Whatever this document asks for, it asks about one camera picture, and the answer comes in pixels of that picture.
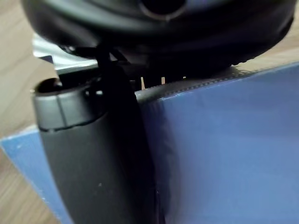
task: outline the wooden surface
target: wooden surface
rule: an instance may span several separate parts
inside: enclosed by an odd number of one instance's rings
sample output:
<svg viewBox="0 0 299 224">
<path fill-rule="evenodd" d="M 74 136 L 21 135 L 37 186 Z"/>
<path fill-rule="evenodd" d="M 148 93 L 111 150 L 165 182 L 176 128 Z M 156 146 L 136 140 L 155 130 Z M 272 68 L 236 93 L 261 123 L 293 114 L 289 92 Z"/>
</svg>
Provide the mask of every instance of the wooden surface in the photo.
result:
<svg viewBox="0 0 299 224">
<path fill-rule="evenodd" d="M 31 37 L 18 0 L 0 0 L 0 138 L 34 123 L 29 90 L 38 81 L 55 76 L 50 64 L 33 58 Z M 259 69 L 293 61 L 299 61 L 299 20 L 279 45 L 239 67 Z M 0 224 L 56 223 L 0 150 Z"/>
</svg>

